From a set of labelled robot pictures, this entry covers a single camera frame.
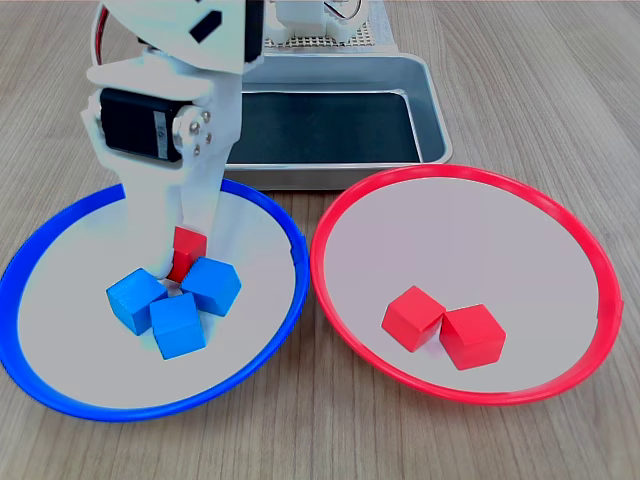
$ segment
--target red rim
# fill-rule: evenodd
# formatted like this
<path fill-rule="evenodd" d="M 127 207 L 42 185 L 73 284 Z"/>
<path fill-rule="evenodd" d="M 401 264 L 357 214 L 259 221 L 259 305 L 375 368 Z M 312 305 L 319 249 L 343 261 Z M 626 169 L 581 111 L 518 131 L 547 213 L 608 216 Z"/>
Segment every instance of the red rim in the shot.
<path fill-rule="evenodd" d="M 415 378 L 382 360 L 347 329 L 338 316 L 326 288 L 324 255 L 327 241 L 338 219 L 355 202 L 379 188 L 407 180 L 448 177 L 472 180 L 508 191 L 535 205 L 562 225 L 584 250 L 598 283 L 598 326 L 591 345 L 571 369 L 543 385 L 505 393 L 477 393 L 441 387 Z M 544 400 L 563 393 L 585 380 L 607 358 L 620 330 L 623 301 L 613 265 L 587 228 L 568 210 L 541 192 L 496 173 L 460 165 L 417 165 L 387 170 L 366 178 L 344 193 L 320 219 L 311 245 L 311 275 L 318 302 L 347 344 L 362 358 L 390 377 L 416 390 L 437 397 L 479 405 L 517 405 Z"/>

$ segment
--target cube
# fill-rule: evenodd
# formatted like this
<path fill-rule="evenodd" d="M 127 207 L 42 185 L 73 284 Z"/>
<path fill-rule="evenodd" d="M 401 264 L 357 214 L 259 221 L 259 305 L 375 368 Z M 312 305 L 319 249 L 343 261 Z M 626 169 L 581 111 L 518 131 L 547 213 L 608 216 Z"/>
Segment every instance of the cube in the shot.
<path fill-rule="evenodd" d="M 484 305 L 446 312 L 442 319 L 440 343 L 458 370 L 497 362 L 506 338 Z"/>
<path fill-rule="evenodd" d="M 415 352 L 438 330 L 445 307 L 413 286 L 387 307 L 382 328 L 404 348 Z"/>
<path fill-rule="evenodd" d="M 165 360 L 206 347 L 196 302 L 190 293 L 154 302 L 150 310 L 153 336 Z"/>
<path fill-rule="evenodd" d="M 113 313 L 136 335 L 142 335 L 151 327 L 151 303 L 168 296 L 165 286 L 142 268 L 107 289 Z"/>
<path fill-rule="evenodd" d="M 200 257 L 180 288 L 193 294 L 199 310 L 224 317 L 240 293 L 242 284 L 232 265 Z"/>
<path fill-rule="evenodd" d="M 186 228 L 176 227 L 173 237 L 173 267 L 169 280 L 180 283 L 194 262 L 207 254 L 207 237 Z"/>

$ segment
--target blue rim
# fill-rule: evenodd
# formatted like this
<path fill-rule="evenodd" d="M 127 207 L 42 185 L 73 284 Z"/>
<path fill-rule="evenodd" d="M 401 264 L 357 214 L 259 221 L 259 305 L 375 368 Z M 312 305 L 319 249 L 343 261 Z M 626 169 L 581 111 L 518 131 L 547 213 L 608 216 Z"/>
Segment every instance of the blue rim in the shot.
<path fill-rule="evenodd" d="M 224 179 L 222 191 L 243 197 L 269 213 L 291 242 L 296 284 L 293 301 L 284 322 L 267 346 L 244 368 L 222 383 L 192 397 L 149 408 L 115 409 L 96 407 L 62 395 L 44 383 L 25 359 L 18 338 L 18 311 L 31 272 L 56 238 L 85 215 L 125 198 L 122 185 L 94 193 L 62 210 L 42 225 L 11 260 L 0 280 L 0 361 L 9 376 L 28 395 L 58 412 L 102 422 L 151 420 L 183 412 L 216 398 L 255 373 L 287 339 L 302 312 L 310 281 L 309 252 L 305 237 L 282 207 L 253 188 Z"/>

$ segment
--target wire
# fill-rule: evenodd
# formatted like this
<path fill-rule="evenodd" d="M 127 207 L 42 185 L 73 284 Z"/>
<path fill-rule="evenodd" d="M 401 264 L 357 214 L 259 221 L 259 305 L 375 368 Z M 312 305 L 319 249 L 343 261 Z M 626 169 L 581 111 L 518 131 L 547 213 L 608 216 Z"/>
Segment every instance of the wire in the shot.
<path fill-rule="evenodd" d="M 102 36 L 107 18 L 109 18 L 109 10 L 100 2 L 91 28 L 91 62 L 94 66 L 102 65 Z"/>
<path fill-rule="evenodd" d="M 324 2 L 324 6 L 331 10 L 336 16 L 340 17 L 343 20 L 351 20 L 355 18 L 356 15 L 360 12 L 360 8 L 362 7 L 362 0 L 358 0 L 358 5 L 356 6 L 355 12 L 353 12 L 350 16 L 345 17 L 343 13 L 339 12 L 334 6 L 329 5 L 328 2 Z"/>

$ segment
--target blue cube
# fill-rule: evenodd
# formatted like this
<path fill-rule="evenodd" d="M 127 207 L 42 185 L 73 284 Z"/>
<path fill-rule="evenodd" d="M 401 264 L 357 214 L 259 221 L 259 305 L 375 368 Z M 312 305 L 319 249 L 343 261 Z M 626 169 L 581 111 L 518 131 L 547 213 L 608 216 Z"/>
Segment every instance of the blue cube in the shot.
<path fill-rule="evenodd" d="M 164 285 L 142 268 L 107 289 L 113 313 L 136 335 L 151 327 L 149 305 L 168 296 Z"/>
<path fill-rule="evenodd" d="M 232 265 L 200 257 L 182 281 L 181 289 L 193 294 L 199 310 L 224 317 L 241 287 Z"/>
<path fill-rule="evenodd" d="M 152 303 L 151 325 L 165 360 L 207 345 L 196 302 L 190 293 Z"/>

